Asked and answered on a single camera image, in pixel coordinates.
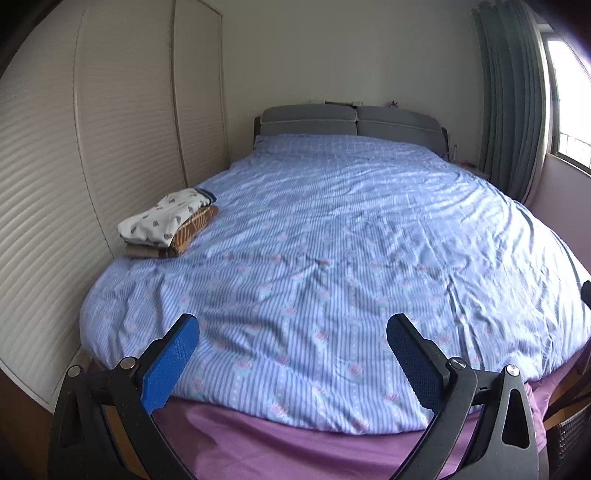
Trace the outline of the dark wicker basket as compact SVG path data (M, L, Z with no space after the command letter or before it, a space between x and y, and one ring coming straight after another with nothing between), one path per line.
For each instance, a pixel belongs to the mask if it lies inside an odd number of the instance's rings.
M550 479L591 480L590 406L547 431Z

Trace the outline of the green curtain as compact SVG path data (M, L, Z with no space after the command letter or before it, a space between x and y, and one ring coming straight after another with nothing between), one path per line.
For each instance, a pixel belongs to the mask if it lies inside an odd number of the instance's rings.
M485 1L472 13L484 86L481 166L494 186L525 204L540 183L551 126L541 34L523 1Z

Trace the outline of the blue striped floral duvet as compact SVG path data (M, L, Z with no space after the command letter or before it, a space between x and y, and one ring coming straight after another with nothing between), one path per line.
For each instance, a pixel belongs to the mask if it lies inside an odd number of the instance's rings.
M173 259L120 258L90 290L81 342L102 365L177 318L200 340L176 396L297 428L421 430L391 351L406 315L449 357L525 380L590 338L589 273L526 207L430 150L283 135L204 183L218 215Z

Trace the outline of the beige louvered wardrobe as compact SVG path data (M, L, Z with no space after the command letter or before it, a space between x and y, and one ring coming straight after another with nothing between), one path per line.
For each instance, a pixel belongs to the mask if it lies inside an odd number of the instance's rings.
M228 166L222 17L63 1L1 77L1 368L52 410L117 224Z

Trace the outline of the white patterned polo shirt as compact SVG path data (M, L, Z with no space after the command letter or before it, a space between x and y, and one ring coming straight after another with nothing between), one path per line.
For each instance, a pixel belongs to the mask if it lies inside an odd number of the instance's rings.
M215 201L214 194L199 188L169 193L152 208L121 221L117 232L130 244L167 248L182 225Z

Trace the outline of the grey padded headboard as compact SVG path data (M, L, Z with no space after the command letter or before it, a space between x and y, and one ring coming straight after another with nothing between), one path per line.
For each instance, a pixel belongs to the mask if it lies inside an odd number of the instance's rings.
M253 120L252 139L281 134L366 136L428 148L450 156L448 131L435 118L394 107L341 103L274 106Z

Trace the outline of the purple bed sheet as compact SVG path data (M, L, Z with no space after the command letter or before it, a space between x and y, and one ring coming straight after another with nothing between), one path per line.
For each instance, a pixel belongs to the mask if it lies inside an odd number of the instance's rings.
M389 479L421 437L297 429L178 398L154 418L198 479Z

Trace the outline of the window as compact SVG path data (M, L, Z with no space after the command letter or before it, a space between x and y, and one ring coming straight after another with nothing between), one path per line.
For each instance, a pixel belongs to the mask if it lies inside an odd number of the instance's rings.
M543 38L551 81L551 152L590 172L590 66L558 34Z

